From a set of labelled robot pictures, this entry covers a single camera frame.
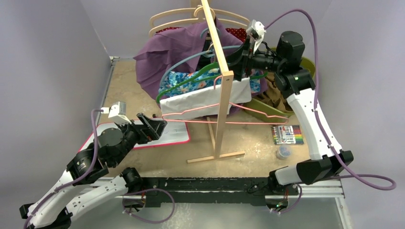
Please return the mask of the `white garment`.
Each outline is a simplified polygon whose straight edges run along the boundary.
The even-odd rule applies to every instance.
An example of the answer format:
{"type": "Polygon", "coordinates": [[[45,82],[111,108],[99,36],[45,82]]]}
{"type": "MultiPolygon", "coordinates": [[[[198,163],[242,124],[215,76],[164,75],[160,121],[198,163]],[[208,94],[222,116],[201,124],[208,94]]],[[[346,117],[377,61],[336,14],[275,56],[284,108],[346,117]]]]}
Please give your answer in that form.
{"type": "MultiPolygon", "coordinates": [[[[160,101],[162,116],[166,119],[191,120],[203,116],[218,115],[221,86],[210,86],[189,93],[176,95],[160,101]]],[[[244,104],[250,102],[251,86],[247,78],[233,81],[230,102],[244,104]]]]}

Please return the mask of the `tan pleated skirt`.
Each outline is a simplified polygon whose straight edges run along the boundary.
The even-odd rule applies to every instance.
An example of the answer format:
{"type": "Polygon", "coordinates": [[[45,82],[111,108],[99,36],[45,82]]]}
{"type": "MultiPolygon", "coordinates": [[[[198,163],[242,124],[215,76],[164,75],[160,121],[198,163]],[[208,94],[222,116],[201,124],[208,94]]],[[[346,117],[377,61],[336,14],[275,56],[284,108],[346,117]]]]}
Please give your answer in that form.
{"type": "Polygon", "coordinates": [[[281,91],[276,87],[274,74],[268,73],[264,79],[267,83],[267,90],[257,95],[256,99],[281,112],[292,112],[292,108],[288,105],[281,91]]]}

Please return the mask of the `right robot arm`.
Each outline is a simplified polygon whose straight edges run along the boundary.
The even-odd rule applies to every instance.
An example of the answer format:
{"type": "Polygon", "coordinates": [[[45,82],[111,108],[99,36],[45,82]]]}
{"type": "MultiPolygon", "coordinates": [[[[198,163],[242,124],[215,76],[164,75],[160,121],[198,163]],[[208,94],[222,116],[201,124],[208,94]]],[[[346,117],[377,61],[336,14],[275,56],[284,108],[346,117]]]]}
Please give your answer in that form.
{"type": "Polygon", "coordinates": [[[228,68],[236,80],[247,77],[251,69],[273,72],[276,87],[298,118],[309,147],[310,159],[271,171],[268,188],[280,194],[287,185],[313,184],[334,177],[353,160],[350,150],[343,150],[334,140],[333,133],[315,98],[316,85],[309,70],[301,67],[305,44],[302,36],[294,31],[280,35],[275,51],[254,51],[253,41],[246,41],[226,57],[228,68]]]}

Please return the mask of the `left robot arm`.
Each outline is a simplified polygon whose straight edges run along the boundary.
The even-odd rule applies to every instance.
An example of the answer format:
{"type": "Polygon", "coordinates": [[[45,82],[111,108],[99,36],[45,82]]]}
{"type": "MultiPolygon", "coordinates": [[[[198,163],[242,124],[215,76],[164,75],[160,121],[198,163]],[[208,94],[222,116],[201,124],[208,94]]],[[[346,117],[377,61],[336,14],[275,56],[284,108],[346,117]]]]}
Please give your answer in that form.
{"type": "Polygon", "coordinates": [[[108,183],[80,194],[107,175],[109,168],[119,165],[135,145],[159,140],[167,122],[139,113],[139,123],[136,123],[124,112],[114,112],[112,108],[99,112],[108,114],[116,126],[100,134],[94,126],[93,142],[67,164],[54,186],[37,202],[20,207],[25,229],[67,229],[72,222],[108,200],[141,192],[143,179],[135,168],[129,167],[108,183]]]}

